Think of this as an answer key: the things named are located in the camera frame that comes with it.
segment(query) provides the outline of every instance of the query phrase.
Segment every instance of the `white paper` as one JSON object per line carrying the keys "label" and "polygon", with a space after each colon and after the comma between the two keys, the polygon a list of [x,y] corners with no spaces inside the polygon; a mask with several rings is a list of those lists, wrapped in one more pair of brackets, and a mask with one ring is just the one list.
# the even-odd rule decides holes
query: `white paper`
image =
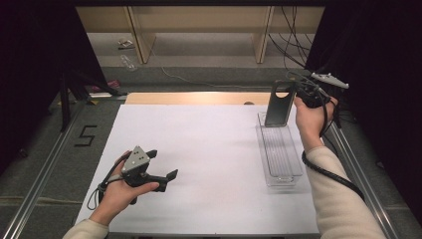
{"label": "white paper", "polygon": [[[165,192],[138,197],[110,232],[143,235],[234,236],[318,234],[311,186],[304,173],[294,189],[268,187],[255,126],[267,106],[120,107],[77,222],[88,218],[88,199],[114,161],[136,145],[158,150],[148,173],[179,169]],[[295,125],[289,118],[298,155]]]}

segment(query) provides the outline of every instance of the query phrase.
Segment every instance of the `cable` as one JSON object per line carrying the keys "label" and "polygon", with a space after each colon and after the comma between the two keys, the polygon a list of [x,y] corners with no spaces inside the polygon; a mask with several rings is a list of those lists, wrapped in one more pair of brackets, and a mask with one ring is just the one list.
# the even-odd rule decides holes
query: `cable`
{"label": "cable", "polygon": [[317,89],[315,89],[315,91],[316,91],[316,93],[319,96],[320,102],[322,103],[322,109],[323,109],[323,115],[324,115],[324,117],[323,117],[322,129],[320,130],[319,136],[323,136],[323,134],[325,133],[326,124],[328,122],[328,112],[326,110],[325,102],[322,99],[322,95],[320,94],[320,92]]}
{"label": "cable", "polygon": [[[304,68],[306,70],[306,66],[302,63],[300,63],[298,60],[296,60],[294,57],[292,57],[290,54],[288,54],[286,52],[286,50],[283,50],[277,43],[276,41],[273,39],[273,37],[269,34],[268,35],[270,37],[270,40],[273,42],[274,46],[284,55],[284,59],[287,57],[289,58],[291,61],[293,61],[294,63],[298,64],[299,66],[301,66],[302,68]],[[288,67],[286,66],[286,60],[284,60],[284,64],[285,64],[285,68],[288,69]]]}
{"label": "cable", "polygon": [[307,50],[307,51],[310,51],[310,50],[311,50],[311,49],[306,48],[306,47],[303,47],[303,46],[301,46],[301,45],[296,45],[296,44],[293,44],[293,43],[289,42],[288,40],[286,40],[286,39],[283,37],[283,35],[282,35],[281,33],[279,33],[279,36],[280,36],[280,38],[281,38],[283,41],[287,42],[288,44],[290,44],[290,45],[292,45],[292,46],[294,46],[294,47],[300,47],[300,48],[302,48],[302,49],[304,49],[304,50]]}
{"label": "cable", "polygon": [[285,10],[284,10],[284,7],[282,7],[282,12],[283,12],[283,15],[285,16],[285,19],[286,19],[286,21],[287,21],[287,23],[288,23],[288,26],[289,26],[289,29],[290,29],[290,31],[291,31],[291,35],[289,36],[289,42],[290,42],[290,39],[291,39],[291,38],[292,38],[292,36],[293,36],[293,37],[295,38],[295,40],[296,40],[296,43],[297,43],[297,48],[298,48],[299,55],[301,56],[302,61],[305,63],[306,61],[304,60],[304,57],[302,56],[302,53],[306,56],[306,58],[307,58],[308,56],[307,56],[307,54],[305,53],[304,49],[302,48],[302,45],[301,45],[301,43],[300,43],[300,41],[298,40],[298,37],[297,37],[297,35],[296,35],[296,16],[297,16],[297,12],[298,12],[298,7],[297,7],[297,6],[294,6],[294,7],[292,8],[292,18],[293,18],[293,24],[292,24],[292,25],[290,24],[290,21],[289,21],[289,19],[288,19],[287,15],[286,15],[286,12],[285,12]]}
{"label": "cable", "polygon": [[[96,198],[97,198],[98,193],[99,193],[98,188],[96,188],[96,190],[94,190],[93,193],[91,193],[90,199],[88,199],[88,203],[87,203],[88,209],[95,210],[97,208],[98,204],[97,204]],[[93,197],[94,197],[94,207],[90,207],[90,202],[93,199]]]}
{"label": "cable", "polygon": [[308,34],[305,34],[305,36],[307,37],[308,41],[310,41],[311,45],[313,44],[313,41],[311,41],[310,37],[308,36]]}
{"label": "cable", "polygon": [[189,80],[186,80],[182,77],[179,76],[173,76],[168,74],[163,67],[161,67],[162,72],[170,78],[176,78],[179,80],[182,80],[183,82],[187,82],[190,84],[195,84],[195,85],[204,85],[204,86],[209,86],[209,87],[214,87],[214,88],[242,88],[242,89],[270,89],[271,87],[245,87],[245,86],[237,86],[237,85],[213,85],[213,84],[209,84],[209,83],[204,83],[204,82],[192,82]]}
{"label": "cable", "polygon": [[360,189],[356,185],[354,185],[349,180],[347,180],[347,179],[345,179],[345,178],[343,178],[343,177],[341,177],[341,176],[339,176],[339,175],[337,175],[335,173],[332,173],[330,171],[327,171],[327,170],[325,170],[325,169],[323,169],[323,168],[321,168],[319,166],[316,166],[315,164],[311,163],[310,160],[307,159],[307,156],[306,156],[305,152],[302,153],[302,161],[310,169],[312,169],[312,170],[314,170],[314,171],[316,171],[316,172],[318,172],[318,173],[320,173],[320,174],[322,174],[324,176],[327,176],[327,177],[333,179],[334,181],[336,181],[336,182],[338,182],[338,183],[340,183],[340,184],[342,184],[342,185],[350,188],[351,190],[353,190],[354,192],[356,192],[357,195],[359,195],[360,198],[362,198],[363,201],[365,201],[365,197],[364,197],[362,191],[360,191]]}

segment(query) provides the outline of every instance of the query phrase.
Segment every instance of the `metal frame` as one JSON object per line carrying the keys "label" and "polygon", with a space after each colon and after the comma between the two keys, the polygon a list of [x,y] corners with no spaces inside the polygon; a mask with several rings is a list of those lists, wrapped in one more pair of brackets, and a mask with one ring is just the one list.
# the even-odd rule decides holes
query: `metal frame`
{"label": "metal frame", "polygon": [[355,179],[354,183],[360,188],[360,190],[365,195],[366,205],[372,211],[373,215],[375,216],[375,219],[381,226],[381,229],[383,230],[385,236],[389,239],[398,239],[398,234],[391,223],[388,213],[382,206],[379,198],[376,196],[372,185],[366,177],[362,167],[360,166],[360,163],[357,161],[357,158],[354,155],[350,145],[348,144],[348,141],[345,138],[341,128],[332,125],[330,127],[330,131],[333,134],[341,153],[344,155],[346,164],[350,169],[353,178]]}
{"label": "metal frame", "polygon": [[37,200],[43,191],[45,185],[47,184],[48,179],[50,178],[51,173],[53,172],[55,165],[60,158],[60,155],[66,146],[68,138],[73,130],[73,124],[78,118],[78,115],[84,108],[85,102],[78,102],[75,108],[75,115],[72,117],[69,122],[66,130],[60,132],[58,139],[56,140],[55,145],[50,151],[49,156],[46,159],[43,167],[41,168],[37,178],[34,180],[29,192],[25,196],[21,206],[16,211],[13,219],[10,221],[9,226],[6,229],[6,233],[3,235],[3,238],[19,238],[22,230],[24,229],[31,213],[37,203]]}

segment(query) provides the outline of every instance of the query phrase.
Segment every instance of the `human hand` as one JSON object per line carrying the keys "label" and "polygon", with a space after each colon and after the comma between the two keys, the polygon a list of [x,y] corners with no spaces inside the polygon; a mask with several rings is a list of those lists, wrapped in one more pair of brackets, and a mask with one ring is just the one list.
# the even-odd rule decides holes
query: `human hand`
{"label": "human hand", "polygon": [[[123,166],[124,160],[118,164],[111,175],[120,174]],[[152,191],[158,186],[158,182],[148,182],[138,187],[131,187],[124,180],[111,182],[106,188],[102,202],[93,212],[90,219],[108,226],[118,213],[124,210],[135,197]]]}
{"label": "human hand", "polygon": [[[331,98],[332,103],[327,103],[327,120],[332,120],[332,114],[334,112],[334,104],[337,105],[338,101],[335,98]],[[314,147],[323,146],[323,143],[319,139],[319,133],[322,130],[324,122],[323,108],[310,109],[305,105],[302,99],[296,97],[294,99],[295,106],[297,108],[296,114],[296,125],[301,133],[302,143],[304,144],[305,152],[308,152]]]}

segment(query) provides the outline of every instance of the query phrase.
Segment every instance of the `white sleeve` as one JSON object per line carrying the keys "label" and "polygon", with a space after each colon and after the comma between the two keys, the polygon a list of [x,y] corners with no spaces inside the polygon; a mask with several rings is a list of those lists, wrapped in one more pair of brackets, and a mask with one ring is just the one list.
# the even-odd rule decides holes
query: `white sleeve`
{"label": "white sleeve", "polygon": [[[331,150],[322,146],[307,153],[308,160],[345,179],[344,168]],[[321,238],[385,238],[364,201],[348,187],[307,168]]]}
{"label": "white sleeve", "polygon": [[90,219],[86,219],[72,227],[64,239],[104,239],[108,234],[108,227]]}

